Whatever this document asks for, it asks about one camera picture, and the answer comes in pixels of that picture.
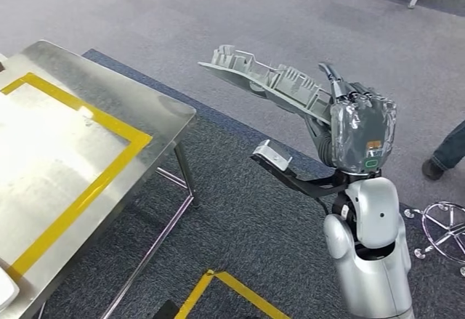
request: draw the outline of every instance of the chrome chair base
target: chrome chair base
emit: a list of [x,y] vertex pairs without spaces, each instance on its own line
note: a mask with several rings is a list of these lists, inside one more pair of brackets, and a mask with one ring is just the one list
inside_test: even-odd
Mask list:
[[[423,211],[418,209],[406,209],[404,211],[404,214],[409,219],[414,218],[415,213],[422,215],[423,230],[430,242],[430,245],[424,249],[415,249],[414,252],[415,257],[425,259],[427,253],[436,249],[443,257],[462,265],[460,272],[465,277],[465,242],[463,241],[463,238],[465,238],[465,208],[448,201],[440,201],[430,204]],[[435,213],[436,215],[448,213],[448,223],[445,224],[438,221],[436,218],[433,217],[433,214]],[[458,219],[457,215],[463,215],[461,221]],[[433,225],[443,229],[444,234],[436,240],[433,239],[430,230],[430,227]],[[456,256],[445,251],[442,246],[444,242],[448,240],[454,241],[458,245],[462,254]]]

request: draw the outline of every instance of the green light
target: green light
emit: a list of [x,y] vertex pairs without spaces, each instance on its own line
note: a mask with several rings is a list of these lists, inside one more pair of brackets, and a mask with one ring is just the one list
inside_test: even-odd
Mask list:
[[370,161],[366,161],[365,163],[365,166],[367,168],[375,168],[377,166],[378,166],[378,160],[377,159],[371,159]]

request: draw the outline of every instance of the yellow tape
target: yellow tape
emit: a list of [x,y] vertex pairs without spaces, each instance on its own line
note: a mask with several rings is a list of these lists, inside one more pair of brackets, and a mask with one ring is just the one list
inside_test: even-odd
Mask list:
[[75,201],[72,202],[63,213],[48,226],[48,228],[44,231],[37,240],[32,243],[27,250],[10,266],[10,268],[7,269],[7,273],[16,281],[23,277],[29,268],[35,264],[50,246],[56,242],[57,239],[60,238],[60,235],[75,221],[79,215],[86,210],[94,199],[97,198],[111,181],[115,179],[119,172],[138,154],[138,152],[152,140],[152,137],[148,134],[141,132],[113,116],[110,116],[109,114],[99,110],[98,108],[69,94],[53,84],[50,84],[48,81],[32,73],[28,73],[26,76],[14,81],[2,89],[1,92],[9,94],[24,83],[34,86],[36,89],[45,92],[45,94],[74,110],[85,107],[93,113],[93,120],[112,132],[119,134],[121,137],[124,137],[130,141],[130,144],[109,164],[106,169],[100,174],[95,181],[86,188]]
[[202,294],[207,289],[211,280],[214,279],[214,275],[215,274],[213,270],[208,270],[205,274],[202,275],[199,283],[193,288],[190,295],[189,295],[186,302],[183,304],[174,319],[185,319],[193,308],[193,306],[199,301],[200,296],[202,296]]
[[213,270],[208,270],[204,274],[200,281],[189,295],[189,297],[183,304],[180,311],[176,315],[175,319],[186,319],[187,315],[193,308],[194,305],[202,295],[203,292],[211,282],[214,277],[217,277],[226,285],[232,288],[238,294],[247,299],[255,307],[264,312],[265,314],[273,319],[291,319],[282,313],[278,308],[267,302],[263,297],[248,288],[247,286],[239,282],[235,277],[226,272],[215,273]]

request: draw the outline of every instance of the gray plastic part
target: gray plastic part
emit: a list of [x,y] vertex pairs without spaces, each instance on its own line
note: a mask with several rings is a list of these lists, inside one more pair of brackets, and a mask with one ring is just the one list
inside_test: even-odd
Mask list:
[[221,45],[215,50],[211,63],[199,64],[214,76],[269,99],[288,112],[331,124],[331,94],[295,68],[266,66],[257,61],[253,54],[236,50],[232,45]]

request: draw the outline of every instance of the jeans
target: jeans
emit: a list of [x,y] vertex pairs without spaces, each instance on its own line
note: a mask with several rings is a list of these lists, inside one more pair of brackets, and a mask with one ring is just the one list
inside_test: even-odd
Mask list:
[[465,156],[465,121],[452,130],[431,159],[442,170],[452,169]]

